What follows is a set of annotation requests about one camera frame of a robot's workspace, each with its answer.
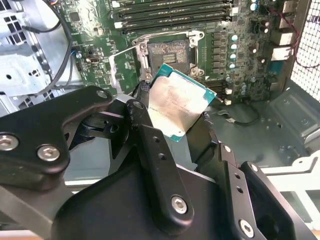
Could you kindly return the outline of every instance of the screw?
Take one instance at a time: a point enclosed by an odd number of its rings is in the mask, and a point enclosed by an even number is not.
[[[40,159],[52,162],[59,158],[60,152],[59,150],[51,145],[45,145],[38,149],[37,155]]]
[[[187,204],[185,200],[179,196],[174,196],[171,199],[171,205],[178,214],[185,214],[187,212]]]
[[[151,74],[150,74],[150,73],[147,73],[147,74],[145,75],[145,79],[150,80],[151,78],[152,78],[152,76],[151,76]]]
[[[19,141],[12,135],[0,135],[0,151],[11,151],[19,145]]]
[[[104,91],[98,90],[98,91],[96,91],[96,94],[98,94],[98,96],[100,98],[103,98],[103,99],[107,99],[108,98],[107,94]]]
[[[228,153],[231,153],[230,147],[228,147],[227,145],[224,145],[223,147],[224,147],[224,149],[225,149]]]
[[[134,101],[133,105],[135,105],[138,109],[143,109],[144,108],[144,106],[138,101]]]
[[[253,171],[258,172],[258,168],[254,164],[250,164],[250,167],[252,168]]]
[[[140,48],[141,48],[142,50],[147,49],[147,45],[145,45],[145,44],[143,43],[143,44],[140,45]]]
[[[253,230],[252,226],[246,220],[241,219],[239,221],[239,225],[240,225],[240,228],[243,231],[243,233],[248,238],[252,239],[254,237],[254,235],[255,235],[254,230]]]
[[[77,52],[75,53],[75,57],[76,57],[77,59],[82,58],[81,52],[77,51]]]
[[[229,76],[227,76],[227,77],[225,78],[225,81],[226,81],[227,83],[232,83],[232,79],[231,79],[231,77],[229,77]]]
[[[301,121],[301,123],[302,123],[303,125],[307,125],[307,124],[309,123],[309,121],[308,121],[307,119],[303,119],[303,120]]]

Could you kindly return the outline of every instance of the motherboard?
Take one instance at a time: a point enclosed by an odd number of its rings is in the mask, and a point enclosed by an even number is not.
[[[84,85],[130,94],[163,63],[226,105],[270,97],[294,33],[295,0],[59,0]]]

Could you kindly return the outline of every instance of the wire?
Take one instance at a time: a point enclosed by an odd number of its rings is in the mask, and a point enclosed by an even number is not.
[[[250,126],[260,119],[260,113],[254,106],[251,105],[249,101],[244,101],[242,103],[247,105],[255,113],[255,117],[251,121],[248,121],[248,122],[237,121],[226,110],[222,109],[221,107],[212,106],[212,108],[216,108],[219,111],[217,114],[220,116],[223,116],[225,120],[229,123],[236,124],[243,127]]]
[[[61,78],[62,74],[64,73],[64,71],[66,70],[68,61],[69,61],[69,57],[71,55],[71,50],[72,50],[72,35],[71,35],[71,31],[66,23],[66,21],[64,20],[64,18],[59,14],[58,10],[55,9],[50,2],[48,2],[47,0],[43,0],[43,2],[53,11],[53,13],[56,15],[56,17],[59,19],[61,26],[64,30],[64,33],[66,35],[66,38],[68,40],[68,46],[66,48],[66,52],[64,55],[64,58],[62,60],[61,66],[59,67],[56,75],[54,77],[51,76],[51,74],[49,74],[50,80],[51,82],[40,92],[38,92],[36,95],[41,95],[44,94],[46,92],[48,92],[49,90],[53,89],[53,87],[56,85],[56,83],[59,81],[59,79]]]
[[[320,67],[320,63],[316,64],[316,65],[313,65],[313,66],[305,66],[305,65],[302,65],[299,61],[298,61],[298,57],[297,57],[297,54],[298,54],[298,48],[299,48],[299,40],[300,40],[300,33],[299,31],[296,29],[296,27],[291,23],[289,22],[286,17],[281,13],[281,12],[278,12],[272,8],[269,9],[271,13],[273,14],[277,14],[280,16],[280,18],[282,18],[285,23],[290,26],[290,28],[293,29],[294,31],[294,34],[295,34],[295,41],[293,43],[293,57],[294,57],[294,60],[296,62],[296,64],[298,64],[300,67],[303,67],[305,69],[315,69],[315,68],[318,68]]]
[[[47,29],[47,30],[40,30],[40,29],[37,29],[35,27],[32,27],[32,26],[22,26],[22,29],[26,30],[26,31],[29,31],[31,33],[34,33],[34,34],[43,34],[43,33],[50,33],[50,32],[53,32],[54,30],[56,30],[57,28],[59,28],[61,25],[61,22],[58,21],[57,24],[50,28],[50,29]]]

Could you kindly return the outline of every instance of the black capacitor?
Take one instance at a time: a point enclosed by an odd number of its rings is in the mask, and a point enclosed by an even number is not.
[[[260,26],[259,22],[252,21],[251,22],[251,32],[253,34],[258,34],[259,33],[259,26]]]
[[[265,27],[265,26],[261,26],[261,27],[260,27],[260,31],[261,31],[262,33],[264,33],[264,34],[267,34],[267,33],[269,32],[269,29],[268,29],[267,27]]]
[[[261,26],[268,28],[270,26],[270,21],[268,20],[262,20],[260,22]]]
[[[269,8],[267,6],[263,6],[263,5],[259,6],[258,11],[262,15],[269,15],[270,14]]]

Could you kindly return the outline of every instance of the red cable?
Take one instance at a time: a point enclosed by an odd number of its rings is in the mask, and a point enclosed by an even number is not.
[[[272,9],[272,8],[270,8],[269,10],[270,10],[271,13],[279,15],[280,18],[282,18],[286,22],[286,24],[288,24],[293,29],[294,34],[295,34],[295,41],[294,41],[294,44],[293,44],[293,56],[294,56],[294,60],[295,60],[296,64],[298,64],[300,67],[303,67],[305,69],[313,69],[313,68],[319,67],[320,63],[317,64],[317,65],[314,65],[314,66],[304,66],[300,62],[298,62],[297,54],[298,54],[298,48],[299,48],[299,44],[298,43],[299,43],[299,39],[300,39],[300,33],[295,28],[295,26],[286,19],[286,17],[281,12],[278,12],[278,11]]]

